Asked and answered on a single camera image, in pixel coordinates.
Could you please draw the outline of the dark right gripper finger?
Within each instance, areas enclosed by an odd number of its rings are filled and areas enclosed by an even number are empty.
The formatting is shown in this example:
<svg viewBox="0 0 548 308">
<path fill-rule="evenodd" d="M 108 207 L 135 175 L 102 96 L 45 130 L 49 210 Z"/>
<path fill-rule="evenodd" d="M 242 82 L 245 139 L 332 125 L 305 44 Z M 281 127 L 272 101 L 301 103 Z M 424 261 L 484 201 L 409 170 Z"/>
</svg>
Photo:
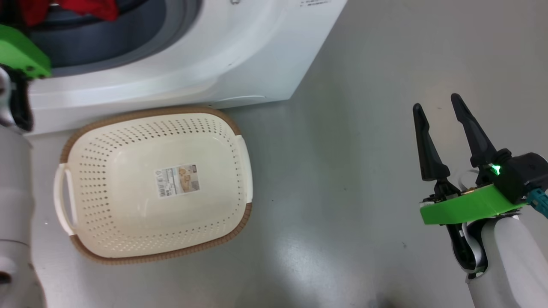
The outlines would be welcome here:
<svg viewBox="0 0 548 308">
<path fill-rule="evenodd" d="M 485 131 L 459 94 L 452 93 L 450 99 L 456 118 L 462 124 L 465 131 L 471 151 L 471 166 L 477 168 L 478 166 L 491 164 L 497 150 L 487 137 L 487 134 L 485 134 Z"/>
<path fill-rule="evenodd" d="M 413 106 L 413 119 L 422 180 L 435 181 L 446 179 L 450 176 L 450 170 L 442 163 L 433 144 L 430 137 L 429 122 L 419 103 Z"/>
</svg>

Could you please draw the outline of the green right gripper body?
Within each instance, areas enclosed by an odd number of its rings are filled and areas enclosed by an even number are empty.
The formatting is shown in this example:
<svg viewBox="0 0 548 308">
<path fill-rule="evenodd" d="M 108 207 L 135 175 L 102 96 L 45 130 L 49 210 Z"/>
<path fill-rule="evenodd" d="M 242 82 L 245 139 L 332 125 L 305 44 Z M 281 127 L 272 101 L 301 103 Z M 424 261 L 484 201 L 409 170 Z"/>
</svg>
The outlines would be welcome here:
<svg viewBox="0 0 548 308">
<path fill-rule="evenodd" d="M 448 179 L 438 179 L 435 193 L 419 203 L 425 225 L 456 225 L 493 218 L 526 206 L 512 203 L 490 181 L 482 187 L 461 190 Z"/>
</svg>

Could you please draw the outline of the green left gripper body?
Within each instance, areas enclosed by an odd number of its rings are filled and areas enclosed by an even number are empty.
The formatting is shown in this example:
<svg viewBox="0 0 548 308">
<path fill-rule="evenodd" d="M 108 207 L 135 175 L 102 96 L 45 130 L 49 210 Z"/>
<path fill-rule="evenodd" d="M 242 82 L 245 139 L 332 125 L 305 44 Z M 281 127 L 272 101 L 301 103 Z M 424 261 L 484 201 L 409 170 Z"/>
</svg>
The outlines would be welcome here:
<svg viewBox="0 0 548 308">
<path fill-rule="evenodd" d="M 31 80 L 52 76 L 49 57 L 21 31 L 3 24 L 0 26 L 0 64 Z"/>
</svg>

